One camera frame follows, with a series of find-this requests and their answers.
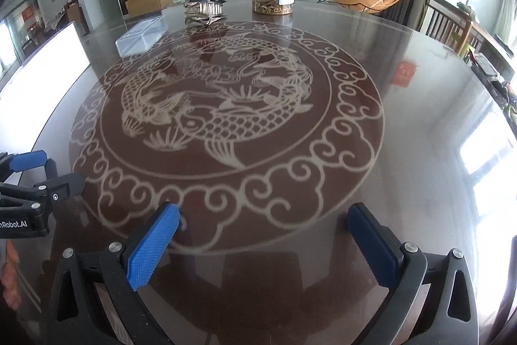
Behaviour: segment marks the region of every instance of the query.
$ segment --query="human hand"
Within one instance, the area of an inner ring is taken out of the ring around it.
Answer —
[[[5,265],[2,268],[0,280],[4,286],[4,300],[14,311],[18,310],[22,304],[20,289],[18,285],[18,274],[16,265],[20,262],[18,253],[11,240],[5,242]]]

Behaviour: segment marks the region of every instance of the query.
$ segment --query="blue gripper pad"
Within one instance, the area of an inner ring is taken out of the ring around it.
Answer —
[[[372,270],[377,283],[386,288],[396,288],[400,280],[399,262],[382,238],[381,233],[358,206],[352,205],[348,209],[346,226]]]
[[[18,173],[31,168],[43,167],[46,162],[47,154],[45,154],[45,151],[25,152],[24,154],[14,155],[9,161],[9,168]]]
[[[168,204],[128,258],[127,278],[133,291],[147,285],[178,226],[179,208]]]

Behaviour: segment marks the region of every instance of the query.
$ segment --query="red sign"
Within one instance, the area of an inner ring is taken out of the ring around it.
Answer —
[[[34,17],[34,10],[32,9],[32,6],[28,6],[27,8],[25,8],[23,11],[22,11],[22,17],[23,17],[23,22],[25,23],[25,21],[31,19],[32,17]]]
[[[391,80],[391,83],[393,85],[398,85],[402,88],[407,88],[416,72],[417,65],[415,65],[412,62],[402,61],[399,63],[399,66],[396,69],[396,73],[395,75],[393,75],[393,79]]]

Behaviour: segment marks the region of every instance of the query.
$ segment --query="screw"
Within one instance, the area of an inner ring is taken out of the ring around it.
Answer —
[[[63,251],[63,257],[64,257],[65,259],[68,259],[69,257],[72,257],[72,255],[73,255],[73,249],[70,249],[70,248],[68,248],[68,249],[64,249],[64,251]]]
[[[456,259],[463,259],[463,252],[462,252],[460,249],[453,249],[453,250],[452,250],[452,255],[453,255]]]
[[[110,252],[113,253],[120,252],[120,250],[122,249],[122,244],[119,242],[113,242],[110,244],[108,249],[110,250]]]
[[[409,253],[416,253],[418,251],[418,246],[414,243],[407,242],[404,243],[404,249],[406,249]]]

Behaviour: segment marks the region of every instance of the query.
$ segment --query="round table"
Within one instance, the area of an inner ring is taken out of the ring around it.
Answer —
[[[55,208],[48,237],[16,242],[43,313],[65,248],[123,241],[168,200],[181,225],[139,293],[172,341],[350,343],[386,295],[342,221],[363,202],[403,242],[464,252],[483,334],[517,234],[517,152],[469,67],[338,6],[223,11],[210,27],[162,11],[168,31],[143,55],[119,58],[127,25],[84,39],[91,65],[35,149],[87,187]]]

